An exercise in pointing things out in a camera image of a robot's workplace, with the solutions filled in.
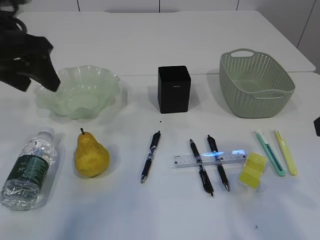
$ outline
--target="green bottle label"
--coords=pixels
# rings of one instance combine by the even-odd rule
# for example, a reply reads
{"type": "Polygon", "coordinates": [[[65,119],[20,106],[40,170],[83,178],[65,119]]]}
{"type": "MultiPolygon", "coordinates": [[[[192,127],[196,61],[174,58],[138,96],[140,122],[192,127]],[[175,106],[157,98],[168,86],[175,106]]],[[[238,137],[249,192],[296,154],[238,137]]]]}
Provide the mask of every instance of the green bottle label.
{"type": "Polygon", "coordinates": [[[23,178],[29,180],[33,184],[36,184],[39,189],[41,189],[48,169],[49,164],[41,157],[35,155],[23,155],[16,160],[6,180],[23,178]]]}

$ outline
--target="green glass bowl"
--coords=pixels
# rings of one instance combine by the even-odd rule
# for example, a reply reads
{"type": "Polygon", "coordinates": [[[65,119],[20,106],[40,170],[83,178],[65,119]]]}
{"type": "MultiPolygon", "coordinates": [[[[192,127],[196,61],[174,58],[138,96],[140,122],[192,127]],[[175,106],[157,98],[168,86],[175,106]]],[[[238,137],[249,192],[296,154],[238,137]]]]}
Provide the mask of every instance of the green glass bowl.
{"type": "Polygon", "coordinates": [[[44,87],[37,92],[37,102],[59,116],[92,119],[115,103],[120,93],[119,77],[108,69],[84,65],[58,71],[61,84],[56,92],[44,87]]]}

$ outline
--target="black pen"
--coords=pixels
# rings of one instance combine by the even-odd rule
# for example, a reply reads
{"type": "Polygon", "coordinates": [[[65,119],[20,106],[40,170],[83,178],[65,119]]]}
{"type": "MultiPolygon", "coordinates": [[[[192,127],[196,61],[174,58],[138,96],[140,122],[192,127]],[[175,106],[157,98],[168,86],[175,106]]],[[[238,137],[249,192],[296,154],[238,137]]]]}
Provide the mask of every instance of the black pen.
{"type": "MultiPolygon", "coordinates": [[[[207,140],[208,140],[211,152],[217,153],[218,152],[218,148],[217,148],[215,139],[213,137],[211,137],[210,135],[208,135],[207,140]]],[[[215,156],[215,160],[220,162],[220,159],[217,156],[215,156]]],[[[224,185],[225,189],[229,192],[230,191],[229,181],[228,181],[228,178],[226,176],[224,167],[222,166],[221,163],[219,163],[219,164],[216,165],[216,168],[218,169],[222,184],[224,185]]]]}
{"type": "Polygon", "coordinates": [[[153,135],[152,142],[151,142],[151,145],[150,145],[149,154],[148,154],[148,157],[146,158],[146,161],[145,161],[145,164],[144,164],[144,168],[143,168],[143,171],[142,171],[142,174],[141,174],[141,183],[142,184],[147,179],[148,172],[149,172],[149,169],[150,169],[151,163],[152,163],[152,158],[154,157],[154,154],[155,154],[156,148],[158,146],[158,142],[159,142],[160,136],[161,136],[160,131],[156,132],[153,135]]]}
{"type": "Polygon", "coordinates": [[[200,174],[200,178],[202,180],[203,188],[208,194],[211,195],[211,197],[214,197],[214,188],[211,185],[211,182],[210,182],[210,179],[208,177],[208,174],[207,174],[206,170],[201,165],[202,160],[201,160],[200,154],[199,154],[199,152],[197,150],[197,147],[196,147],[194,141],[192,141],[192,139],[190,139],[190,147],[192,149],[193,156],[195,157],[196,162],[198,164],[200,164],[199,165],[199,174],[200,174]]]}

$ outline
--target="plastic basket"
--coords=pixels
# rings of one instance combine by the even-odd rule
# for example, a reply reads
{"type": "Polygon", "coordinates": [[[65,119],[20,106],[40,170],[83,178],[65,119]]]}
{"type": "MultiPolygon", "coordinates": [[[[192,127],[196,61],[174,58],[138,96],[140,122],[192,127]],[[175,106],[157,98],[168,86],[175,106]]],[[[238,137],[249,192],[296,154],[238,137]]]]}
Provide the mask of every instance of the plastic basket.
{"type": "Polygon", "coordinates": [[[278,114],[295,91],[287,72],[270,55],[251,49],[224,53],[220,86],[231,111],[241,118],[270,118],[278,114]],[[232,56],[236,52],[252,56],[232,56]]]}

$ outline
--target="bottle cap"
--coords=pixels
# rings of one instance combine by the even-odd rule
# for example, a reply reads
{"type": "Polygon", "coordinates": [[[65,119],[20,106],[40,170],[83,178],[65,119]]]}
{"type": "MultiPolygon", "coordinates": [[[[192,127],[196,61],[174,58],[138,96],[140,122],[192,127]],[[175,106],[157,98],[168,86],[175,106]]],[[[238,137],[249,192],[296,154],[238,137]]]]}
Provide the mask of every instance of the bottle cap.
{"type": "Polygon", "coordinates": [[[52,137],[55,136],[55,130],[51,127],[42,127],[39,131],[39,133],[48,133],[50,134],[52,137]]]}

